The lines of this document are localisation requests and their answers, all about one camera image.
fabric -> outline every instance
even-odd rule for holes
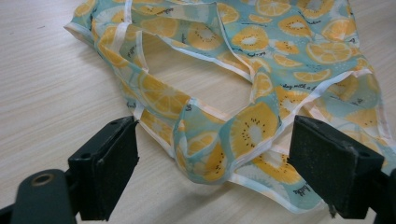
[[[134,116],[193,182],[232,181],[294,213],[317,207],[320,197],[288,164],[296,114],[384,155],[386,174],[395,168],[347,0],[88,0],[65,28],[113,68]],[[249,105],[230,116],[151,75],[143,33],[251,82]]]

light wood surface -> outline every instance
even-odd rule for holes
[[[394,131],[396,2],[350,2]],[[131,115],[111,69],[63,28],[80,3],[0,3],[0,207],[14,202],[25,177],[66,170],[67,158],[105,124]],[[249,83],[230,71],[150,36],[145,53],[152,74],[210,105],[235,114],[248,103]],[[222,90],[213,92],[218,85]],[[372,223],[375,217],[370,212],[365,220],[331,219],[326,210],[295,215],[232,183],[197,185],[139,126],[137,139],[141,160],[109,223]]]

black plastic mount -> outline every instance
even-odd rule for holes
[[[296,116],[289,162],[341,217],[363,219],[372,207],[395,223],[396,172],[382,173],[383,156],[331,125]]]
[[[0,223],[74,224],[78,212],[82,220],[108,220],[139,160],[136,124],[133,117],[111,121],[69,158],[67,172],[23,180]]]
[[[109,219],[139,161],[136,123],[132,117],[108,123],[69,158],[82,220]]]

screw hole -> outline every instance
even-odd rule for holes
[[[52,181],[53,177],[54,177],[53,174],[43,174],[43,175],[36,176],[32,180],[32,186],[39,187],[39,186],[46,185]]]
[[[89,159],[91,157],[91,153],[84,153],[80,156],[82,159]]]

wooden table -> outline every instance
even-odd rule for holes
[[[80,0],[5,0],[0,3],[0,207],[15,200],[30,174],[67,169],[67,158],[113,119],[130,116],[115,76],[96,52],[63,28]],[[396,128],[396,2],[351,0],[361,50],[374,66]],[[169,50],[149,37],[150,71],[188,94],[235,114],[250,84],[213,63]],[[201,80],[214,77],[213,94]],[[200,87],[191,83],[201,81]],[[331,219],[326,210],[295,215],[250,189],[191,183],[141,127],[141,160],[110,223],[372,223]]]

